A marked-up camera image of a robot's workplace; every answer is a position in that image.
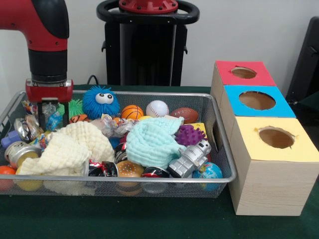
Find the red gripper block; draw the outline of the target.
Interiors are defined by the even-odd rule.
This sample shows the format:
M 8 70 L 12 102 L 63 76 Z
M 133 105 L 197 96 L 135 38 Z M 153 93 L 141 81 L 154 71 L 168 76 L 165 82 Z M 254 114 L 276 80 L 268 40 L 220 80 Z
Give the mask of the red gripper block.
M 67 79 L 64 83 L 40 84 L 31 79 L 25 83 L 25 91 L 30 102 L 37 103 L 39 127 L 46 131 L 43 101 L 58 101 L 64 105 L 63 126 L 69 124 L 69 101 L 73 95 L 73 80 Z

